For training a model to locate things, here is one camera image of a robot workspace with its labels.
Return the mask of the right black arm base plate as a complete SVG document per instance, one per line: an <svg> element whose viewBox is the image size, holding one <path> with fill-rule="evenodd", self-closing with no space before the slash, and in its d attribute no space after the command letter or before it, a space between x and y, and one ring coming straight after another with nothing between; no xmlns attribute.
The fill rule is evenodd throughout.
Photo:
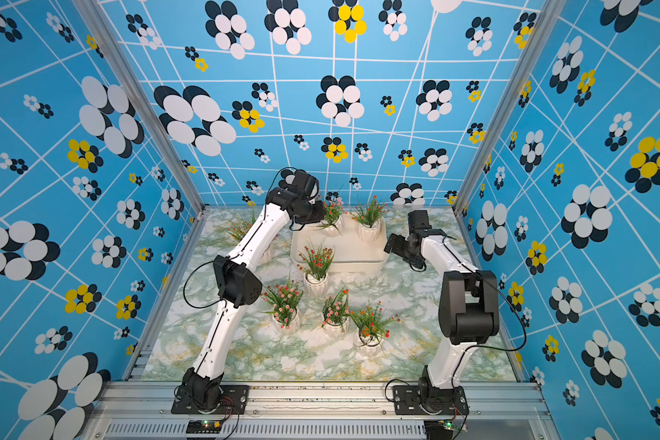
<svg viewBox="0 0 660 440"><path fill-rule="evenodd" d="M469 415L465 390L458 386L443 390L434 387L421 389L417 385L393 386L390 398L397 415Z"/></svg>

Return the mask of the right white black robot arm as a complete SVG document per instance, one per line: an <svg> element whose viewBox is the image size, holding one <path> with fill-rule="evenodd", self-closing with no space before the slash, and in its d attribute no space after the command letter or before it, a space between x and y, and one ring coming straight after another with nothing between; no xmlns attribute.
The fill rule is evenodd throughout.
<svg viewBox="0 0 660 440"><path fill-rule="evenodd" d="M385 251L415 269L431 264L442 277L437 317L443 338L419 379L419 405L427 414L455 410L467 415L462 373L476 349L499 331L495 275L480 271L436 230L415 232L406 238L392 234Z"/></svg>

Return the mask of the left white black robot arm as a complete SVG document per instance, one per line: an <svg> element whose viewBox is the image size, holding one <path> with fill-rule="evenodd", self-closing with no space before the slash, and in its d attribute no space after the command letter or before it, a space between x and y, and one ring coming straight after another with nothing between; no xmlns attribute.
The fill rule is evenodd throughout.
<svg viewBox="0 0 660 440"><path fill-rule="evenodd" d="M218 255L212 261L219 296L214 322L175 392L178 402L203 414L210 414L219 406L225 360L236 328L262 292L255 269L275 236L289 222L314 224L324 218L324 204L317 194L317 188L271 190L247 234L228 254Z"/></svg>

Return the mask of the orange flower pot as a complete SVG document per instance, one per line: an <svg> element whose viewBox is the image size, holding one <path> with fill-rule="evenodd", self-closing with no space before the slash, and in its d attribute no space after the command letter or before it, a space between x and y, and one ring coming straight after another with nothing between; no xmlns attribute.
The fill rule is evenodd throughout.
<svg viewBox="0 0 660 440"><path fill-rule="evenodd" d="M376 195L364 205L354 208L352 218L358 223L358 237L364 242L375 241L379 237L380 225L387 212L386 205Z"/></svg>

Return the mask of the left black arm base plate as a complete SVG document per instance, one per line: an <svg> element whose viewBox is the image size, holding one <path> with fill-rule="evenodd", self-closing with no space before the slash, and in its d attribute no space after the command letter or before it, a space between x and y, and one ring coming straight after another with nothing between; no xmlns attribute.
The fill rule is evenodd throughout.
<svg viewBox="0 0 660 440"><path fill-rule="evenodd" d="M219 400L213 409L200 409L190 397L185 397L181 387L174 391L172 414L244 414L251 387L248 385L223 384L218 390Z"/></svg>

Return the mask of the small pink flower pot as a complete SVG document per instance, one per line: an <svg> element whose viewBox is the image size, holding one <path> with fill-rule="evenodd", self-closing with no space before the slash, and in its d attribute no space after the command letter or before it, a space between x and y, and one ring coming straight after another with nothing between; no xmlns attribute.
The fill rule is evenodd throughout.
<svg viewBox="0 0 660 440"><path fill-rule="evenodd" d="M344 208L337 201L329 202L324 205L324 218L319 224L319 229L326 236L334 238L341 236L343 232Z"/></svg>

